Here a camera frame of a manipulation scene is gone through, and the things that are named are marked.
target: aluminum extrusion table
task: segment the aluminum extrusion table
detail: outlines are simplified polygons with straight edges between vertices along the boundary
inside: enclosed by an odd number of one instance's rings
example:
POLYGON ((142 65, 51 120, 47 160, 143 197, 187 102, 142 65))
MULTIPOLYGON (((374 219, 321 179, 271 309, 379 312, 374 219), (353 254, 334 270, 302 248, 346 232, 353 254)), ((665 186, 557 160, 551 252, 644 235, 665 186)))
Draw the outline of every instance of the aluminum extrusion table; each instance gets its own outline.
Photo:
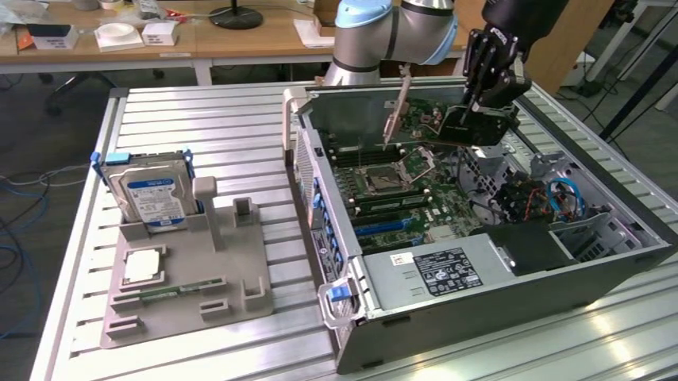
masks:
MULTIPOLYGON (((626 281, 586 308, 547 317, 351 375, 334 372, 281 150, 282 92, 310 83, 115 90, 96 151, 188 146, 196 174, 219 180, 216 204, 260 206, 275 313, 123 348, 99 348, 120 221, 90 173, 32 380, 269 381, 660 379, 678 375, 678 257, 626 281)), ((678 204, 538 88, 527 97, 661 218, 678 204)), ((526 115, 521 130, 557 148, 526 115)))

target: white cable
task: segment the white cable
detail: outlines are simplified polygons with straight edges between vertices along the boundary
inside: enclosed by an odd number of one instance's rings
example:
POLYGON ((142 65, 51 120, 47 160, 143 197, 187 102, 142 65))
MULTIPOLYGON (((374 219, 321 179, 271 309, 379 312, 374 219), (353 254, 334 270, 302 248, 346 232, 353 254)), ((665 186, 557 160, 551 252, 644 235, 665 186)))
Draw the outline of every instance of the white cable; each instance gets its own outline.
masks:
MULTIPOLYGON (((0 175, 0 179, 6 180, 10 185, 14 185, 16 187, 23 187, 26 185, 34 185, 34 184, 43 184, 43 185, 47 186, 48 184, 46 183, 46 180, 51 179, 52 177, 55 177, 60 172, 74 171, 76 169, 83 169, 83 168, 90 168, 90 165, 88 164, 70 165, 68 167, 63 167, 60 169, 55 169, 54 171, 44 172, 40 175, 40 177, 38 177, 36 180, 27 181, 27 182, 23 182, 23 183, 14 182, 11 179, 8 179, 7 176, 3 176, 3 175, 0 175)), ((50 186, 51 187, 70 187, 72 185, 76 185, 76 184, 80 184, 80 183, 84 183, 84 182, 86 182, 86 180, 82 179, 82 180, 74 181, 71 183, 58 183, 58 184, 50 183, 50 186)))

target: black lamp base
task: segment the black lamp base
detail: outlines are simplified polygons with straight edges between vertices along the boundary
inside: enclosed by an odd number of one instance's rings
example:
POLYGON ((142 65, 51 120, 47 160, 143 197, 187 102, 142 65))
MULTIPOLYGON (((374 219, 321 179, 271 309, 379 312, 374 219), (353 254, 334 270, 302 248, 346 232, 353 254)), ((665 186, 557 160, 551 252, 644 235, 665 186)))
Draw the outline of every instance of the black lamp base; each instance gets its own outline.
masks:
POLYGON ((265 22, 262 13, 242 6, 238 7, 238 14, 234 13, 234 8, 231 7, 218 8, 210 12, 210 14, 215 13, 220 13, 220 15, 212 16, 210 21, 226 29, 252 29, 265 22))

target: barcode sticker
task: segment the barcode sticker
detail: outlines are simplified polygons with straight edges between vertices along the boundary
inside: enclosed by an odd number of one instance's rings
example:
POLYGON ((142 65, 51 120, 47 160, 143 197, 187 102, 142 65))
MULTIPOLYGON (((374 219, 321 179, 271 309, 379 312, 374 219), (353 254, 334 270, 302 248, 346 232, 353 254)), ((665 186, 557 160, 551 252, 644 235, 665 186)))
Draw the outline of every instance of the barcode sticker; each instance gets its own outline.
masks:
POLYGON ((399 254, 391 254, 391 262, 394 266, 401 264, 413 264, 414 256, 411 252, 401 252, 399 254))

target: blue cable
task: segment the blue cable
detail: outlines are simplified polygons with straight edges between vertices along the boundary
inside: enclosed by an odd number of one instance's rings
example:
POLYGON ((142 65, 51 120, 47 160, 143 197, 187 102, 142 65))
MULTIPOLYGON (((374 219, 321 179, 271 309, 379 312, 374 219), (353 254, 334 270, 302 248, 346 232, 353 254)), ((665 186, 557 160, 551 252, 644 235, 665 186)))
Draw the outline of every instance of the blue cable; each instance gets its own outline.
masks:
POLYGON ((39 275, 35 271, 34 261, 31 260, 31 256, 24 250, 19 250, 15 246, 8 246, 6 244, 0 244, 0 248, 6 248, 8 250, 14 250, 19 252, 19 255, 23 258, 23 261, 27 265, 28 272, 31 274, 31 277, 34 278, 34 285, 35 285, 35 308, 34 311, 31 311, 22 319, 22 321, 0 335, 0 340, 4 339, 7 336, 12 335, 12 333, 18 332, 19 329, 22 329, 34 319, 38 319, 40 314, 40 306, 43 305, 43 297, 40 296, 40 281, 39 281, 39 275))
POLYGON ((562 184, 567 185, 570 188, 573 188, 574 197, 577 197, 577 202, 579 204, 579 209, 582 210, 582 216, 583 216, 585 212, 586 212, 586 205, 583 204, 583 198, 582 198, 582 194, 579 193, 579 188, 578 188, 577 184, 574 183, 574 181, 570 179, 566 179, 565 177, 557 177, 547 184, 547 197, 549 197, 549 202, 551 203, 553 209, 558 212, 561 211, 561 207, 558 206, 558 203, 553 199, 553 191, 551 191, 551 185, 557 184, 557 183, 562 183, 562 184))
MULTIPOLYGON (((42 204, 43 204, 43 207, 40 208, 40 211, 36 213, 36 215, 34 216, 34 218, 31 218, 28 221, 26 221, 23 223, 23 225, 20 225, 19 227, 16 228, 12 228, 12 232, 14 233, 20 233, 22 230, 27 229, 43 216, 44 216, 44 213, 47 212, 47 206, 48 206, 48 198, 47 196, 43 196, 42 194, 35 194, 35 193, 24 193, 24 192, 19 192, 18 190, 15 190, 14 188, 3 185, 0 183, 0 188, 6 189, 10 193, 18 195, 18 196, 24 196, 24 197, 36 197, 36 198, 40 198, 40 200, 43 201, 42 204)), ((0 233, 0 236, 7 236, 8 233, 7 232, 2 232, 0 233)))

